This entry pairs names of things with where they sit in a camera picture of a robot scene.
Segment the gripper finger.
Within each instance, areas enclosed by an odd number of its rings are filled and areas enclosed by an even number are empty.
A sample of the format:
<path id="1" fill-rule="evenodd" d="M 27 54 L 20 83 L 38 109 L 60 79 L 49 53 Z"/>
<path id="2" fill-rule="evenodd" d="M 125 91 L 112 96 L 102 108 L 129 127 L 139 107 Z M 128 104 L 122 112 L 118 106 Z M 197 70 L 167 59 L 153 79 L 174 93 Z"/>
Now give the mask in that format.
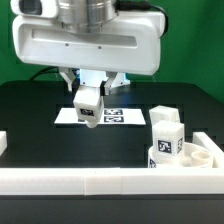
<path id="1" fill-rule="evenodd" d="M 72 68 L 60 67 L 59 73 L 64 81 L 67 83 L 68 91 L 72 92 L 73 87 L 79 83 L 77 71 Z"/>
<path id="2" fill-rule="evenodd" d="M 100 85 L 100 95 L 101 96 L 109 96 L 110 95 L 112 83 L 114 82 L 116 75 L 117 75 L 116 72 L 107 72 L 106 73 L 107 80 L 102 81 L 101 85 Z"/>

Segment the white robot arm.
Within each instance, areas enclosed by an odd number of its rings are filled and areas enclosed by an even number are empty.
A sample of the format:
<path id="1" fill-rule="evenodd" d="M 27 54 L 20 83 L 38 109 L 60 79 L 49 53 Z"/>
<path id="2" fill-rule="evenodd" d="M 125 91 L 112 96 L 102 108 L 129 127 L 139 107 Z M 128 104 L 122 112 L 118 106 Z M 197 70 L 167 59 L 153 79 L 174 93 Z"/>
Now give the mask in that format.
<path id="1" fill-rule="evenodd" d="M 166 11 L 148 0 L 11 0 L 14 48 L 24 63 L 55 66 L 71 83 L 106 90 L 124 75 L 160 66 Z"/>

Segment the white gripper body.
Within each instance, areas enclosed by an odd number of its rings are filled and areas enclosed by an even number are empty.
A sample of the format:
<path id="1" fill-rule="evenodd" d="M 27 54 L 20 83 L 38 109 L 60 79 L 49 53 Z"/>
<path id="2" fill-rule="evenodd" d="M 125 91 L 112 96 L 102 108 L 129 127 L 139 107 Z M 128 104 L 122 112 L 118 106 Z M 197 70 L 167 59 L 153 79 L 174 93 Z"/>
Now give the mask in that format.
<path id="1" fill-rule="evenodd" d="M 120 12 L 99 33 L 70 33 L 56 20 L 28 16 L 12 25 L 24 63 L 140 75 L 158 70 L 164 30 L 160 12 Z"/>

